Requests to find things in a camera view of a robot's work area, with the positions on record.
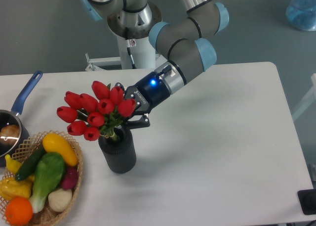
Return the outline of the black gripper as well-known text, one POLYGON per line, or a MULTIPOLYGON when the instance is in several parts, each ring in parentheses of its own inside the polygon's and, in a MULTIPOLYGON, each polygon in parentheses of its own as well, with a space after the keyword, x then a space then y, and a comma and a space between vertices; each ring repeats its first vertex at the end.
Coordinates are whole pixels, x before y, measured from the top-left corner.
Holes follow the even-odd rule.
POLYGON ((125 123, 125 126, 130 130, 149 127, 149 113, 151 110, 170 97, 167 85, 158 77, 158 73, 155 71, 150 72, 133 86, 126 88, 122 83, 117 82, 115 87, 125 91, 125 99, 133 98, 136 103, 139 102, 131 116, 143 115, 139 120, 125 123))

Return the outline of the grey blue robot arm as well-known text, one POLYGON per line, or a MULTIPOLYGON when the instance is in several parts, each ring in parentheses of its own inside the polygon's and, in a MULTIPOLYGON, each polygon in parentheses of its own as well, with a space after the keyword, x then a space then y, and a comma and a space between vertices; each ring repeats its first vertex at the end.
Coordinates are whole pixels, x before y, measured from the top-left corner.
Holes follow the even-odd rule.
POLYGON ((123 89, 125 98, 136 101, 133 115, 125 119, 129 129, 150 125, 148 114, 217 60, 206 36, 229 23, 225 6, 213 0, 182 0, 187 18, 177 26, 161 19, 160 11, 148 0, 81 0, 96 20, 107 19, 112 32, 122 37, 127 48, 132 40, 147 38, 165 62, 136 84, 123 89))

